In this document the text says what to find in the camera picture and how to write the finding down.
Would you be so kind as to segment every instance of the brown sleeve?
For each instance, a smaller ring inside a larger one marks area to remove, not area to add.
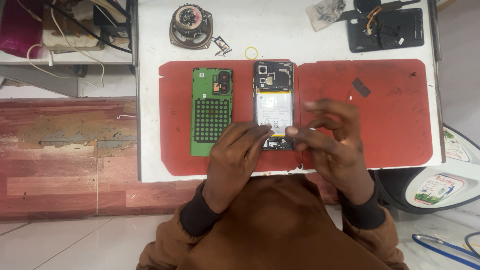
[[[192,236],[182,226],[180,213],[186,204],[180,206],[170,221],[156,229],[156,240],[147,244],[140,255],[137,270],[176,269],[188,253],[205,237]]]
[[[345,215],[342,215],[343,232],[391,269],[408,270],[407,265],[403,262],[402,251],[396,247],[398,245],[398,234],[392,216],[385,208],[380,208],[385,213],[385,220],[378,228],[358,229],[350,224]]]

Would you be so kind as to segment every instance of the smartphone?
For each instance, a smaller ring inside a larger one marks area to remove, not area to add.
[[[271,124],[275,134],[264,144],[264,150],[292,150],[295,143],[285,134],[293,126],[293,63],[257,61],[253,64],[254,121]]]
[[[208,157],[232,123],[232,76],[231,69],[193,69],[190,155]]]

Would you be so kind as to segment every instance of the hand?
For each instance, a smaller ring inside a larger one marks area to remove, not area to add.
[[[373,195],[374,183],[365,166],[357,108],[330,99],[309,102],[305,107],[318,117],[309,128],[324,127],[333,131],[335,139],[316,130],[287,127],[287,135],[297,142],[295,149],[308,148],[317,172],[352,204],[366,203]]]
[[[210,209],[220,214],[242,191],[257,167],[272,125],[232,123],[210,151],[207,181],[202,195]]]

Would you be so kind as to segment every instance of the black grid pattern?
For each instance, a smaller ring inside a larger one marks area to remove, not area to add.
[[[195,137],[197,143],[215,143],[230,119],[230,102],[219,98],[195,101]]]

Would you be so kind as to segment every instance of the red work mat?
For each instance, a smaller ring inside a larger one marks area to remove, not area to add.
[[[192,108],[192,73],[194,68],[233,70],[234,122],[253,121],[253,61],[185,61],[168,62],[158,69],[160,89],[161,158],[174,176],[207,174],[208,157],[190,155]],[[300,98],[294,80],[295,124],[300,126]],[[291,171],[303,162],[295,151],[262,151],[256,172]]]
[[[314,119],[304,102],[341,100],[360,110],[367,168],[420,166],[432,157],[428,86],[420,60],[320,61],[298,70],[302,126]],[[370,89],[366,98],[352,86],[356,78]],[[314,168],[307,151],[303,161],[304,169]]]
[[[209,158],[190,155],[192,72],[197,67],[232,69],[233,121],[253,121],[253,61],[185,61],[161,66],[161,158],[174,176],[207,173]],[[356,78],[371,90],[367,98],[353,88]],[[295,66],[294,93],[296,126],[307,126],[313,120],[300,106],[306,101],[332,98],[359,107],[368,168],[419,166],[432,156],[427,80],[419,60],[322,61]],[[302,156],[287,150],[262,151],[255,171],[290,171],[302,163],[304,169],[313,169],[307,152]]]

